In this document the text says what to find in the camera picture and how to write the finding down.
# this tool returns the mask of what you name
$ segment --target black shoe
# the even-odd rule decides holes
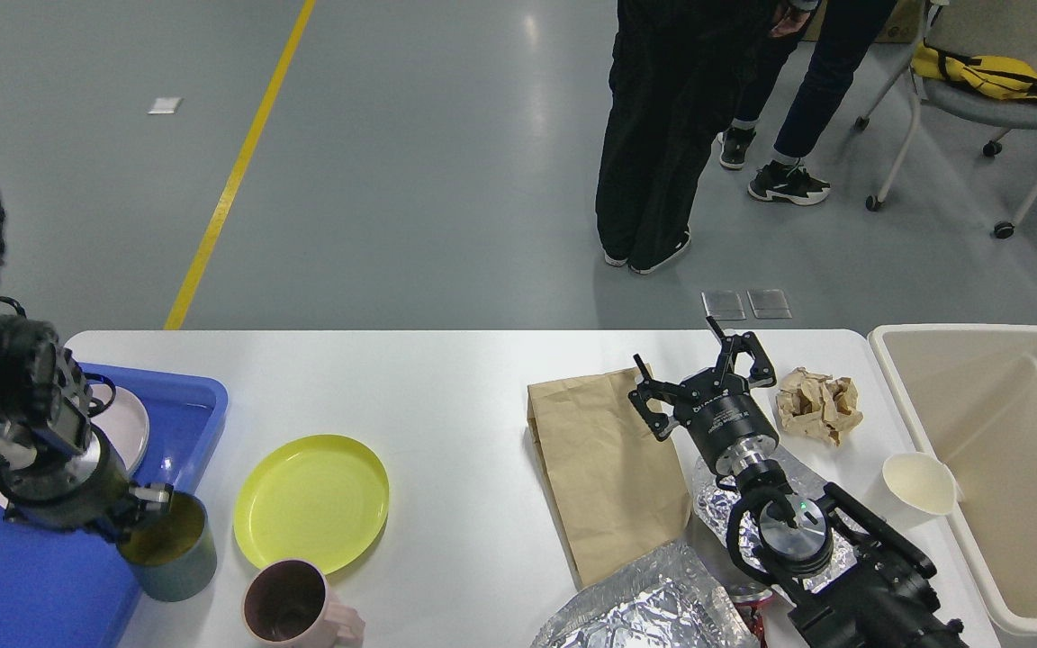
[[[723,144],[723,151],[720,152],[720,164],[723,168],[731,171],[738,171],[747,164],[747,148],[754,142],[754,129],[741,129],[731,126],[725,132],[714,137],[716,142]]]
[[[757,201],[817,205],[831,194],[831,184],[811,176],[803,164],[787,166],[773,161],[758,169],[758,175],[747,186],[747,193]]]
[[[612,265],[614,267],[622,267],[623,265],[626,265],[626,257],[618,258],[616,256],[611,256],[606,253],[606,250],[602,250],[602,261],[606,261],[608,265]]]
[[[682,236],[679,237],[679,242],[675,243],[674,250],[671,250],[671,253],[665,256],[662,261],[655,262],[654,265],[651,265],[650,267],[635,267],[634,265],[630,265],[630,272],[634,272],[635,275],[650,275],[651,272],[658,270],[658,267],[663,267],[668,262],[674,261],[676,258],[679,258],[679,255],[684,253],[689,247],[691,247],[691,227],[688,227],[688,229],[684,230]]]

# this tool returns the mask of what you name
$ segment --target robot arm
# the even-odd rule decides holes
[[[0,204],[0,265],[3,259]],[[90,421],[90,387],[54,328],[0,316],[0,489],[26,520],[120,542],[168,509],[172,489],[140,487]]]
[[[711,317],[707,322],[721,343],[714,366],[674,385],[652,378],[637,356],[642,376],[628,398],[655,439],[685,427],[711,471],[720,479],[733,477],[740,496],[727,525],[733,565],[786,591],[794,603],[791,623],[812,648],[964,648],[958,639],[962,623],[943,624],[933,616],[938,596],[927,579],[935,570],[922,551],[835,483],[817,501],[790,487],[778,460],[770,459],[779,434],[750,395],[750,387],[775,384],[765,351],[752,332],[727,335]],[[754,361],[749,377],[733,369],[741,353]],[[651,400],[668,403],[672,413],[651,411]],[[754,558],[761,569],[741,555],[746,516],[760,535]],[[856,566],[812,593],[800,582],[826,569],[835,533],[851,542]]]

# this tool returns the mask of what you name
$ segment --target black pants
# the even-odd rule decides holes
[[[775,151],[802,159],[818,143],[839,104],[856,79],[856,69],[882,25],[891,17],[896,0],[829,0],[815,54],[810,59],[807,77],[798,85],[794,103],[782,122]],[[770,97],[779,72],[797,48],[803,32],[785,37],[769,37],[758,50],[756,78],[747,86],[735,116],[754,121]]]
[[[774,12],[775,0],[618,0],[594,201],[606,253],[650,267],[674,250]]]

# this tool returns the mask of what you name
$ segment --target aluminum foil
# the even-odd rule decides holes
[[[777,447],[770,454],[770,459],[778,460],[782,472],[787,475],[787,482],[795,492],[811,500],[822,497],[822,487],[826,485],[826,480],[807,468],[802,460],[795,459],[785,448]],[[702,459],[697,460],[695,464],[693,482],[696,494],[695,513],[726,546],[727,522],[731,519],[731,508],[738,501],[738,494],[718,487],[714,474]],[[847,538],[838,533],[833,533],[832,537],[835,538],[835,550],[831,555],[831,564],[819,573],[803,579],[802,586],[805,590],[822,590],[833,580],[856,565],[856,552],[851,548],[850,542],[847,542]],[[758,526],[754,524],[752,516],[744,517],[738,548],[741,550],[744,561],[756,569],[761,569],[758,558],[754,557],[754,546],[758,545]],[[775,587],[775,591],[778,591],[783,598],[787,597],[781,587]]]
[[[686,542],[660,546],[580,591],[531,648],[758,648]]]

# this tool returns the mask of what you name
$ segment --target pink mug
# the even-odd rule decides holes
[[[243,596],[243,622],[264,645],[331,648],[362,645],[366,623],[338,602],[323,571],[291,558],[259,571]]]

